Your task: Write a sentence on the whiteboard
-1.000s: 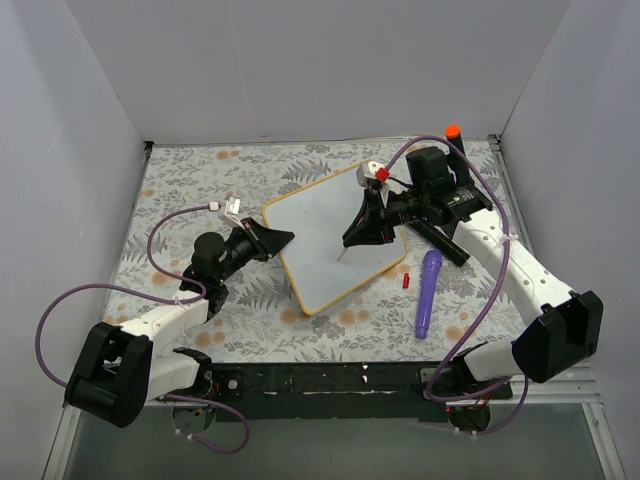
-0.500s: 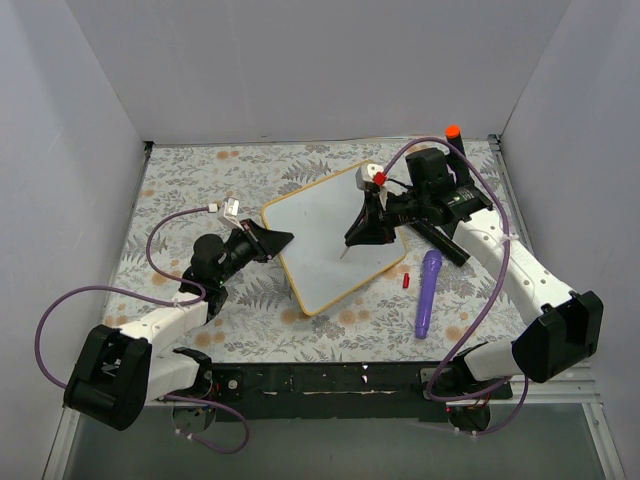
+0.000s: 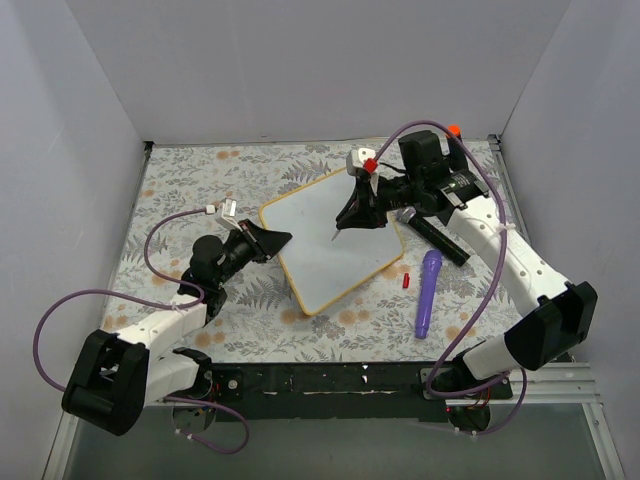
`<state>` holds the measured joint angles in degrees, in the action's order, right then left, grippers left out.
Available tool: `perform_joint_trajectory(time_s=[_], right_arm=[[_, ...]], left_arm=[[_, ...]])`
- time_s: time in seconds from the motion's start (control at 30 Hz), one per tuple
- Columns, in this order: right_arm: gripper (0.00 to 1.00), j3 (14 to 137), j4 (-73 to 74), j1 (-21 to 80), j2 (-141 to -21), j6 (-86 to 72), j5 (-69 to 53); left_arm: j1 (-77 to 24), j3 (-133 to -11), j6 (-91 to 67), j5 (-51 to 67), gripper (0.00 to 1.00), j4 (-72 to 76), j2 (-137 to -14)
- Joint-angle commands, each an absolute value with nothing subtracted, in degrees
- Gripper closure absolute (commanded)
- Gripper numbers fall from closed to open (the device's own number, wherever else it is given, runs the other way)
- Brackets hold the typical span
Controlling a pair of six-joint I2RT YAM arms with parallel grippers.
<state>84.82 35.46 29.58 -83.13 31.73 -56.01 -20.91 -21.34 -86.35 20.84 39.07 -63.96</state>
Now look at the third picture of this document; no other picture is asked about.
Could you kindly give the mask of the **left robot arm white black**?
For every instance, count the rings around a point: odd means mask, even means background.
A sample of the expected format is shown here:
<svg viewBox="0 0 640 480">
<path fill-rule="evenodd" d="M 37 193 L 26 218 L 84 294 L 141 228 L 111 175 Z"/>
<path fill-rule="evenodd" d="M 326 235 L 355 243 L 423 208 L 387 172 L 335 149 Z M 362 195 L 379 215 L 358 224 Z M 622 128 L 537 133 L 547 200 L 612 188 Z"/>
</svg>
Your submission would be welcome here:
<svg viewBox="0 0 640 480">
<path fill-rule="evenodd" d="M 218 382 L 204 353 L 178 341 L 213 320 L 227 300 L 226 281 L 251 262 L 264 263 L 292 239 L 288 232 L 242 220 L 227 239 L 198 238 L 177 294 L 166 310 L 114 333 L 85 340 L 62 397 L 65 412 L 122 435 L 143 408 L 175 395 L 212 400 Z"/>
</svg>

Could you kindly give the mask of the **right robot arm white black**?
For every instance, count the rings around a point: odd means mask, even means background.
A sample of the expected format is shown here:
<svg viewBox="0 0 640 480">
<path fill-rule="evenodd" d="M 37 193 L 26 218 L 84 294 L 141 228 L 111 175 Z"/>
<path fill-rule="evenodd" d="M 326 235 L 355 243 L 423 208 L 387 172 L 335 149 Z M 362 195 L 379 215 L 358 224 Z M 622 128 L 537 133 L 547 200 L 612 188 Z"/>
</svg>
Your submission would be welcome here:
<svg viewBox="0 0 640 480">
<path fill-rule="evenodd" d="M 507 373 L 536 371 L 583 342 L 597 294 L 588 282 L 576 284 L 553 269 L 508 226 L 504 204 L 479 163 L 458 134 L 445 134 L 442 140 L 429 129 L 396 132 L 392 138 L 403 167 L 391 179 L 378 172 L 380 152 L 352 150 L 346 170 L 355 186 L 336 228 L 382 228 L 389 212 L 412 207 L 437 217 L 491 269 L 489 289 L 504 286 L 520 320 L 458 355 L 447 349 L 442 357 L 451 359 L 451 367 L 444 373 L 431 370 L 425 382 L 432 397 L 471 398 Z"/>
</svg>

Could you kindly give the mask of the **yellow framed whiteboard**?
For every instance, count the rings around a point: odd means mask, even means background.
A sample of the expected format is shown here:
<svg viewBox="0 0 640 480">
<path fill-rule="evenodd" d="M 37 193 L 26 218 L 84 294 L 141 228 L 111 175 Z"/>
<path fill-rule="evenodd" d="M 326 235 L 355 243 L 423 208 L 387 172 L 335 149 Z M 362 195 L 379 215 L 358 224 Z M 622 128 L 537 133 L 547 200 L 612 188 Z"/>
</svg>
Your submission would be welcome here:
<svg viewBox="0 0 640 480">
<path fill-rule="evenodd" d="M 289 232 L 278 254 L 301 310 L 315 315 L 375 276 L 404 254 L 394 220 L 381 229 L 344 230 L 335 241 L 335 217 L 355 180 L 344 168 L 273 199 L 259 209 L 267 230 Z"/>
</svg>

